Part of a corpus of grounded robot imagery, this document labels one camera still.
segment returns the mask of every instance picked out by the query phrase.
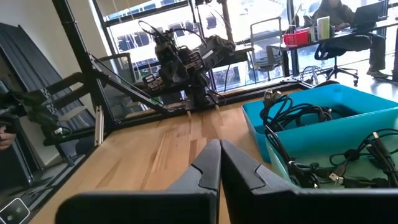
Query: office chair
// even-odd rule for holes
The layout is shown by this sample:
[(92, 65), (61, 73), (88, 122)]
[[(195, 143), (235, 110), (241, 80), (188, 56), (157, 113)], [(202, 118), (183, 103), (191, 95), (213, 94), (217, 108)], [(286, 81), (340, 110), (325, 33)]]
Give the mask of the office chair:
[(344, 49), (328, 47), (327, 44), (320, 44), (315, 52), (315, 60), (324, 61), (334, 58), (335, 65), (333, 66), (333, 68), (329, 68), (322, 72), (326, 74), (326, 80), (329, 80), (333, 75), (335, 76), (335, 78), (337, 78), (337, 73), (344, 73), (347, 75), (351, 75), (352, 77), (355, 78), (354, 85), (356, 86), (358, 84), (358, 79), (359, 79), (358, 70), (352, 68), (340, 68), (337, 66), (337, 57), (342, 56), (345, 53), (346, 50)]
[[(262, 25), (266, 22), (274, 22), (278, 21), (279, 29), (278, 30), (268, 30), (264, 32), (260, 32), (258, 34), (253, 33), (253, 27)], [(282, 67), (282, 73), (285, 73), (283, 57), (280, 53), (280, 48), (275, 46), (274, 44), (280, 42), (282, 44), (282, 18), (275, 17), (272, 19), (266, 19), (263, 21), (255, 22), (250, 25), (250, 40), (252, 51), (252, 62), (255, 70), (260, 70), (262, 72), (268, 73), (268, 81), (271, 81), (271, 77), (269, 72), (275, 70), (277, 67)], [(260, 47), (261, 50), (256, 52), (255, 45)]]

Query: black chair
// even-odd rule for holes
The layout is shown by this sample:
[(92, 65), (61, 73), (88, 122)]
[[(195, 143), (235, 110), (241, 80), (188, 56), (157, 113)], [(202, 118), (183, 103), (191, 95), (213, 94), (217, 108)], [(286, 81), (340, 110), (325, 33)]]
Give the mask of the black chair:
[(328, 47), (328, 44), (320, 44), (317, 48), (317, 51), (315, 52), (315, 60), (328, 60), (331, 58), (335, 59), (335, 66), (332, 68), (329, 68), (322, 73), (326, 74), (326, 80), (329, 80), (333, 75), (335, 78), (337, 78), (337, 73), (344, 73), (347, 75), (351, 75), (352, 77), (355, 78), (354, 84), (358, 84), (358, 70), (357, 69), (352, 69), (352, 68), (340, 68), (337, 66), (337, 57), (342, 56), (346, 53), (347, 51), (344, 49), (338, 49), (338, 48), (333, 48), (333, 47)]

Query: robotic arm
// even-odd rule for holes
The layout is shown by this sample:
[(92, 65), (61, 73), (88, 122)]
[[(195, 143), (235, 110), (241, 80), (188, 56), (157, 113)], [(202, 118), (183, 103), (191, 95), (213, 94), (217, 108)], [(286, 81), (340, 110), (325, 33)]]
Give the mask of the robotic arm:
[(186, 46), (177, 46), (175, 31), (177, 29), (170, 29), (161, 34), (157, 30), (154, 33), (144, 30), (155, 36), (155, 52), (161, 64), (157, 75), (151, 74), (143, 78), (145, 86), (152, 92), (151, 95), (185, 91), (187, 102), (190, 102), (186, 104), (187, 111), (216, 103), (217, 98), (212, 95), (212, 91), (206, 89), (210, 84), (206, 73), (224, 58), (234, 54), (234, 43), (212, 35), (202, 39), (201, 45), (190, 50)]

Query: white wall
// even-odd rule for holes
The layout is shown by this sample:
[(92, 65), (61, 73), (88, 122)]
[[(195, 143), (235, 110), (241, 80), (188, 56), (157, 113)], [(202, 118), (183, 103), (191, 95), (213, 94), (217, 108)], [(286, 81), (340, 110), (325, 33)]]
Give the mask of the white wall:
[[(69, 0), (69, 3), (88, 50), (97, 57), (104, 57), (107, 55), (104, 43), (88, 1)], [(52, 0), (0, 0), (0, 22), (21, 25), (62, 77), (80, 71)], [(85, 96), (81, 100), (93, 113), (90, 97)], [(29, 125), (29, 132), (33, 131), (32, 127)], [(54, 147), (35, 145), (35, 148), (43, 155), (42, 158), (53, 158), (57, 154)], [(50, 162), (48, 159), (44, 160), (44, 164)]]

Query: shoe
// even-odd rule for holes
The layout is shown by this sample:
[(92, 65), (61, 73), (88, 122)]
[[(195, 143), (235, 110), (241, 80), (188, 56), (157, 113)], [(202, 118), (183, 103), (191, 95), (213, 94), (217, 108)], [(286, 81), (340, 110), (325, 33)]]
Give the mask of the shoe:
[(366, 74), (370, 75), (370, 76), (372, 76), (374, 78), (387, 78), (387, 77), (389, 77), (389, 75), (386, 75), (386, 74), (384, 74), (384, 73), (382, 73), (380, 71), (368, 70), (368, 72)]

